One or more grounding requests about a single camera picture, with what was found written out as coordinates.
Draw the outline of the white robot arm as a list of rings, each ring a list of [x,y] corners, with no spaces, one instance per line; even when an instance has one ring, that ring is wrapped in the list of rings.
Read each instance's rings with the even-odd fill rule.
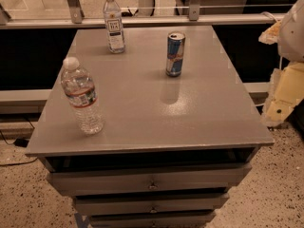
[[[297,0],[284,18],[261,33],[258,41],[277,43],[278,54],[291,62],[304,62],[304,0]]]

